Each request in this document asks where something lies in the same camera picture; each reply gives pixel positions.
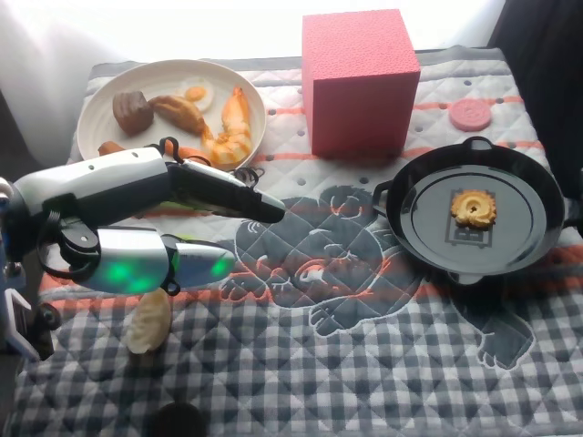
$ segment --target black curtain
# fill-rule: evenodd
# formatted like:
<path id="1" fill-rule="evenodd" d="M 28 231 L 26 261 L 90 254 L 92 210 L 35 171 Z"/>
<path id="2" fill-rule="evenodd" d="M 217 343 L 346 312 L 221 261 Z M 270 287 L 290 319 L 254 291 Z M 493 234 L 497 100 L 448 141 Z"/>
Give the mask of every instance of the black curtain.
<path id="1" fill-rule="evenodd" d="M 583 1 L 506 0 L 490 45 L 506 57 L 561 189 L 580 195 Z"/>

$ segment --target oval plate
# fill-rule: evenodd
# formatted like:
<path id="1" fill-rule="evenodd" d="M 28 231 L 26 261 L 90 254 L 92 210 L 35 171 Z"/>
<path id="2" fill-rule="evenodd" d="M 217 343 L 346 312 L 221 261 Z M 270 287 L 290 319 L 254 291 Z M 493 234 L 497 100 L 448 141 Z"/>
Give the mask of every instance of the oval plate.
<path id="1" fill-rule="evenodd" d="M 163 137 L 174 137 L 181 146 L 201 149 L 200 137 L 172 126 L 161 117 L 144 132 L 128 137 L 113 117 L 112 101 L 116 93 L 141 91 L 147 100 L 162 95 L 177 95 L 182 81 L 202 77 L 214 87 L 210 108 L 203 113 L 215 137 L 223 131 L 220 113 L 235 86 L 240 86 L 247 97 L 250 110 L 251 142 L 253 149 L 238 167 L 247 166 L 257 153 L 265 133 L 265 106 L 257 89 L 233 70 L 211 62 L 178 59 L 160 61 L 132 68 L 113 78 L 89 100 L 77 124 L 77 143 L 83 159 L 97 158 L 98 149 L 106 141 L 115 141 L 123 148 L 158 144 Z"/>

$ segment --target plate rim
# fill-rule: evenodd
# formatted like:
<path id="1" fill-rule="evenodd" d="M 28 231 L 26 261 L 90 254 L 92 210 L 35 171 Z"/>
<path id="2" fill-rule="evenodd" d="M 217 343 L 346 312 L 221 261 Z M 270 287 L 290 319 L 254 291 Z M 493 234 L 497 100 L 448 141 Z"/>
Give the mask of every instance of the plate rim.
<path id="1" fill-rule="evenodd" d="M 91 158 L 86 158 L 82 148 L 79 146 L 79 132 L 81 132 L 81 124 L 84 121 L 85 115 L 87 113 L 87 109 L 89 108 L 89 106 L 91 105 L 91 103 L 93 102 L 93 100 L 95 99 L 96 96 L 99 95 L 99 93 L 104 92 L 104 89 L 107 89 L 108 87 L 111 87 L 110 84 L 113 84 L 117 79 L 119 79 L 120 77 L 123 77 L 125 75 L 128 75 L 130 73 L 135 72 L 136 70 L 139 70 L 140 68 L 145 68 L 145 67 L 151 67 L 151 66 L 155 66 L 155 65 L 161 65 L 161 64 L 167 64 L 167 63 L 184 63 L 184 64 L 206 64 L 206 65 L 211 65 L 213 67 L 217 67 L 223 70 L 227 70 L 231 73 L 234 73 L 235 75 L 237 75 L 241 81 L 247 82 L 247 84 L 249 84 L 249 86 L 251 87 L 251 89 L 253 89 L 255 91 L 255 93 L 257 93 L 257 97 L 259 98 L 259 101 L 261 102 L 261 120 L 262 120 L 262 128 L 260 127 L 260 134 L 258 137 L 258 141 L 257 141 L 257 146 L 251 151 L 251 153 L 235 168 L 242 168 L 242 167 L 246 167 L 247 165 L 249 165 L 249 163 L 255 158 L 255 155 L 257 155 L 257 153 L 259 152 L 259 148 L 261 146 L 261 142 L 263 141 L 263 138 L 265 137 L 265 131 L 267 129 L 267 114 L 266 111 L 267 109 L 265 108 L 265 102 L 263 101 L 263 98 L 261 97 L 260 92 L 257 90 L 257 87 L 255 85 L 252 84 L 252 82 L 247 79 L 246 77 L 242 76 L 241 74 L 239 74 L 239 72 L 233 70 L 232 68 L 228 68 L 227 66 L 222 66 L 221 64 L 217 64 L 215 62 L 210 62 L 210 61 L 206 61 L 206 60 L 201 60 L 201 59 L 187 59 L 187 58 L 182 58 L 182 59 L 165 59 L 165 60 L 161 60 L 161 61 L 155 61 L 155 62 L 148 62 L 146 64 L 142 64 L 140 66 L 133 66 L 131 67 L 129 70 L 124 71 L 123 73 L 121 73 L 120 75 L 114 76 L 111 80 L 109 80 L 105 85 L 103 85 L 100 89 L 98 89 L 95 94 L 93 94 L 93 96 L 91 96 L 91 98 L 87 101 L 87 103 L 85 105 L 83 105 L 83 108 L 81 109 L 81 113 L 79 115 L 79 119 L 77 121 L 77 129 L 76 129 L 76 135 L 75 135 L 75 141 L 76 141 L 76 145 L 77 148 L 79 150 L 79 154 L 81 155 L 81 157 L 83 158 L 83 160 L 87 160 L 87 159 L 91 159 Z"/>

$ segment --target pan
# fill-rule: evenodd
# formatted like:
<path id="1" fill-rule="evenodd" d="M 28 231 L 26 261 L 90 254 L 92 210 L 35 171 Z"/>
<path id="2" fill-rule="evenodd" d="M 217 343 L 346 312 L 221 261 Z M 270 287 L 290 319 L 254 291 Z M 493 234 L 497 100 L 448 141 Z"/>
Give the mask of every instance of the pan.
<path id="1" fill-rule="evenodd" d="M 487 229 L 459 226 L 451 214 L 463 190 L 496 201 Z M 523 269 L 555 246 L 561 230 L 581 220 L 581 202 L 563 197 L 534 159 L 483 137 L 441 147 L 412 160 L 379 184 L 373 206 L 414 257 L 448 272 L 460 285 Z"/>

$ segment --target checkered pattern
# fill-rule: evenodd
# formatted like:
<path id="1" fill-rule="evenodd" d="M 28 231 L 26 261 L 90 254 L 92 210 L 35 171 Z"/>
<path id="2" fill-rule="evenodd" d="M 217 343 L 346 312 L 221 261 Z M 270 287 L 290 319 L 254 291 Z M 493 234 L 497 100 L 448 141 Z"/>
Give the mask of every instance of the checkered pattern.
<path id="1" fill-rule="evenodd" d="M 260 188 L 313 202 L 330 187 L 352 186 L 370 195 L 407 162 L 407 153 L 466 137 L 449 124 L 447 111 L 423 104 L 518 96 L 498 52 L 450 53 L 422 60 L 418 107 L 405 155 L 394 166 L 266 159 L 255 163 L 266 170 Z M 300 70 L 293 60 L 279 61 L 284 66 L 263 62 L 237 66 L 268 108 L 299 107 Z M 88 93 L 129 66 L 96 67 Z M 493 123 L 483 135 L 546 165 L 522 103 L 509 99 L 492 111 Z M 309 153 L 305 128 L 302 116 L 269 117 L 262 155 Z M 250 263 L 250 253 L 255 264 L 260 258 L 257 247 L 240 239 L 250 225 L 241 220 L 170 215 L 127 224 L 227 242 L 242 263 Z M 376 241 L 385 261 L 400 256 L 381 219 L 359 226 L 358 239 Z M 278 235 L 264 243 L 265 253 L 273 249 L 270 244 L 283 248 L 290 239 Z M 221 283 L 174 298 L 167 341 L 139 357 L 120 343 L 137 299 L 79 287 L 50 290 L 44 299 L 64 318 L 55 332 L 56 352 L 47 361 L 26 364 L 18 375 L 6 435 L 142 436 L 150 415 L 172 401 L 196 405 L 213 436 L 583 435 L 580 242 L 573 229 L 565 230 L 560 249 L 533 269 L 509 276 L 484 300 L 456 295 L 439 278 L 415 271 L 413 285 L 403 275 L 380 275 L 381 285 L 372 285 L 368 294 L 291 305 L 278 300 L 281 295 L 265 299 L 268 287 L 258 288 L 263 280 L 258 268 L 255 278 L 238 284 L 240 295 L 225 293 Z M 394 301 L 385 297 L 372 304 L 378 290 L 390 292 Z M 338 326 L 323 332 L 314 314 Z M 347 316 L 355 323 L 342 324 Z"/>

